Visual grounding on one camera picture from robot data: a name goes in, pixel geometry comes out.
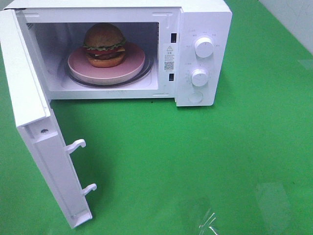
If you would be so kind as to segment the round door release button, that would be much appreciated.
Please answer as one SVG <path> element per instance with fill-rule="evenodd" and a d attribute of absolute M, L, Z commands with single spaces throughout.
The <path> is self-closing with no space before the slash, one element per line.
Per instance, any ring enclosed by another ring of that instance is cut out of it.
<path fill-rule="evenodd" d="M 200 103 L 203 100 L 203 94 L 201 92 L 193 92 L 189 95 L 188 100 L 194 104 Z"/>

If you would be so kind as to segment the pink round plate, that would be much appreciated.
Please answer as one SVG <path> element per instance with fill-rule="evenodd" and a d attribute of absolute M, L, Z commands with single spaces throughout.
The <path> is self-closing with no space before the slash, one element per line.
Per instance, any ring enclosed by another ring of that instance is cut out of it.
<path fill-rule="evenodd" d="M 68 58 L 67 65 L 73 79 L 90 86 L 115 86 L 127 83 L 137 77 L 144 68 L 147 56 L 143 49 L 134 43 L 124 46 L 126 55 L 122 62 L 110 68 L 97 68 L 91 65 L 82 48 L 76 49 Z"/>

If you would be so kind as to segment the burger with lettuce and tomato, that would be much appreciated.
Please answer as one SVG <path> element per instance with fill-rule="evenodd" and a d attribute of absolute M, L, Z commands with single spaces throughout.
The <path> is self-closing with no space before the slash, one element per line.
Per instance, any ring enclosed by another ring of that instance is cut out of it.
<path fill-rule="evenodd" d="M 96 68 L 111 68 L 122 63 L 126 39 L 110 23 L 97 23 L 85 34 L 83 48 L 89 63 Z"/>

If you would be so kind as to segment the lower white microwave knob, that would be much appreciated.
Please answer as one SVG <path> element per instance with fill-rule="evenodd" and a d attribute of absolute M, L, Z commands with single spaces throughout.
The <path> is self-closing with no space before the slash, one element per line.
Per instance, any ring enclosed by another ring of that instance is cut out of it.
<path fill-rule="evenodd" d="M 191 73 L 191 82 L 196 87 L 204 86 L 208 80 L 208 72 L 204 69 L 196 69 Z"/>

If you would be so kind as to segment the white microwave knob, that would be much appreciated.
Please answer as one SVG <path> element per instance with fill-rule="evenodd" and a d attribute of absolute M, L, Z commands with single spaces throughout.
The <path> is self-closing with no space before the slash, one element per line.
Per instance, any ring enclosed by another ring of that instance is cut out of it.
<path fill-rule="evenodd" d="M 198 38 L 195 43 L 195 53 L 200 58 L 211 56 L 214 51 L 213 41 L 208 36 Z"/>
<path fill-rule="evenodd" d="M 204 86 L 208 80 L 208 72 L 204 69 L 196 69 L 191 73 L 191 82 L 196 87 Z"/>

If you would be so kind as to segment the white microwave oven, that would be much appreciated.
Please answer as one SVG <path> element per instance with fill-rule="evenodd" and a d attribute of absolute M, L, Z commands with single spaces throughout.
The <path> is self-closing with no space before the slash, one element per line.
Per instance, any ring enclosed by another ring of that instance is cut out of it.
<path fill-rule="evenodd" d="M 0 13 L 11 100 L 210 106 L 231 19 L 222 0 L 15 0 Z"/>

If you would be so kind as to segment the upper white microwave knob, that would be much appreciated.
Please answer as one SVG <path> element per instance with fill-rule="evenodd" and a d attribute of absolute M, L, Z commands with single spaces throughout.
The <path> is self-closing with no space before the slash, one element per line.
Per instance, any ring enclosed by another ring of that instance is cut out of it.
<path fill-rule="evenodd" d="M 198 38 L 195 43 L 195 53 L 200 58 L 211 56 L 214 51 L 213 41 L 208 36 Z"/>

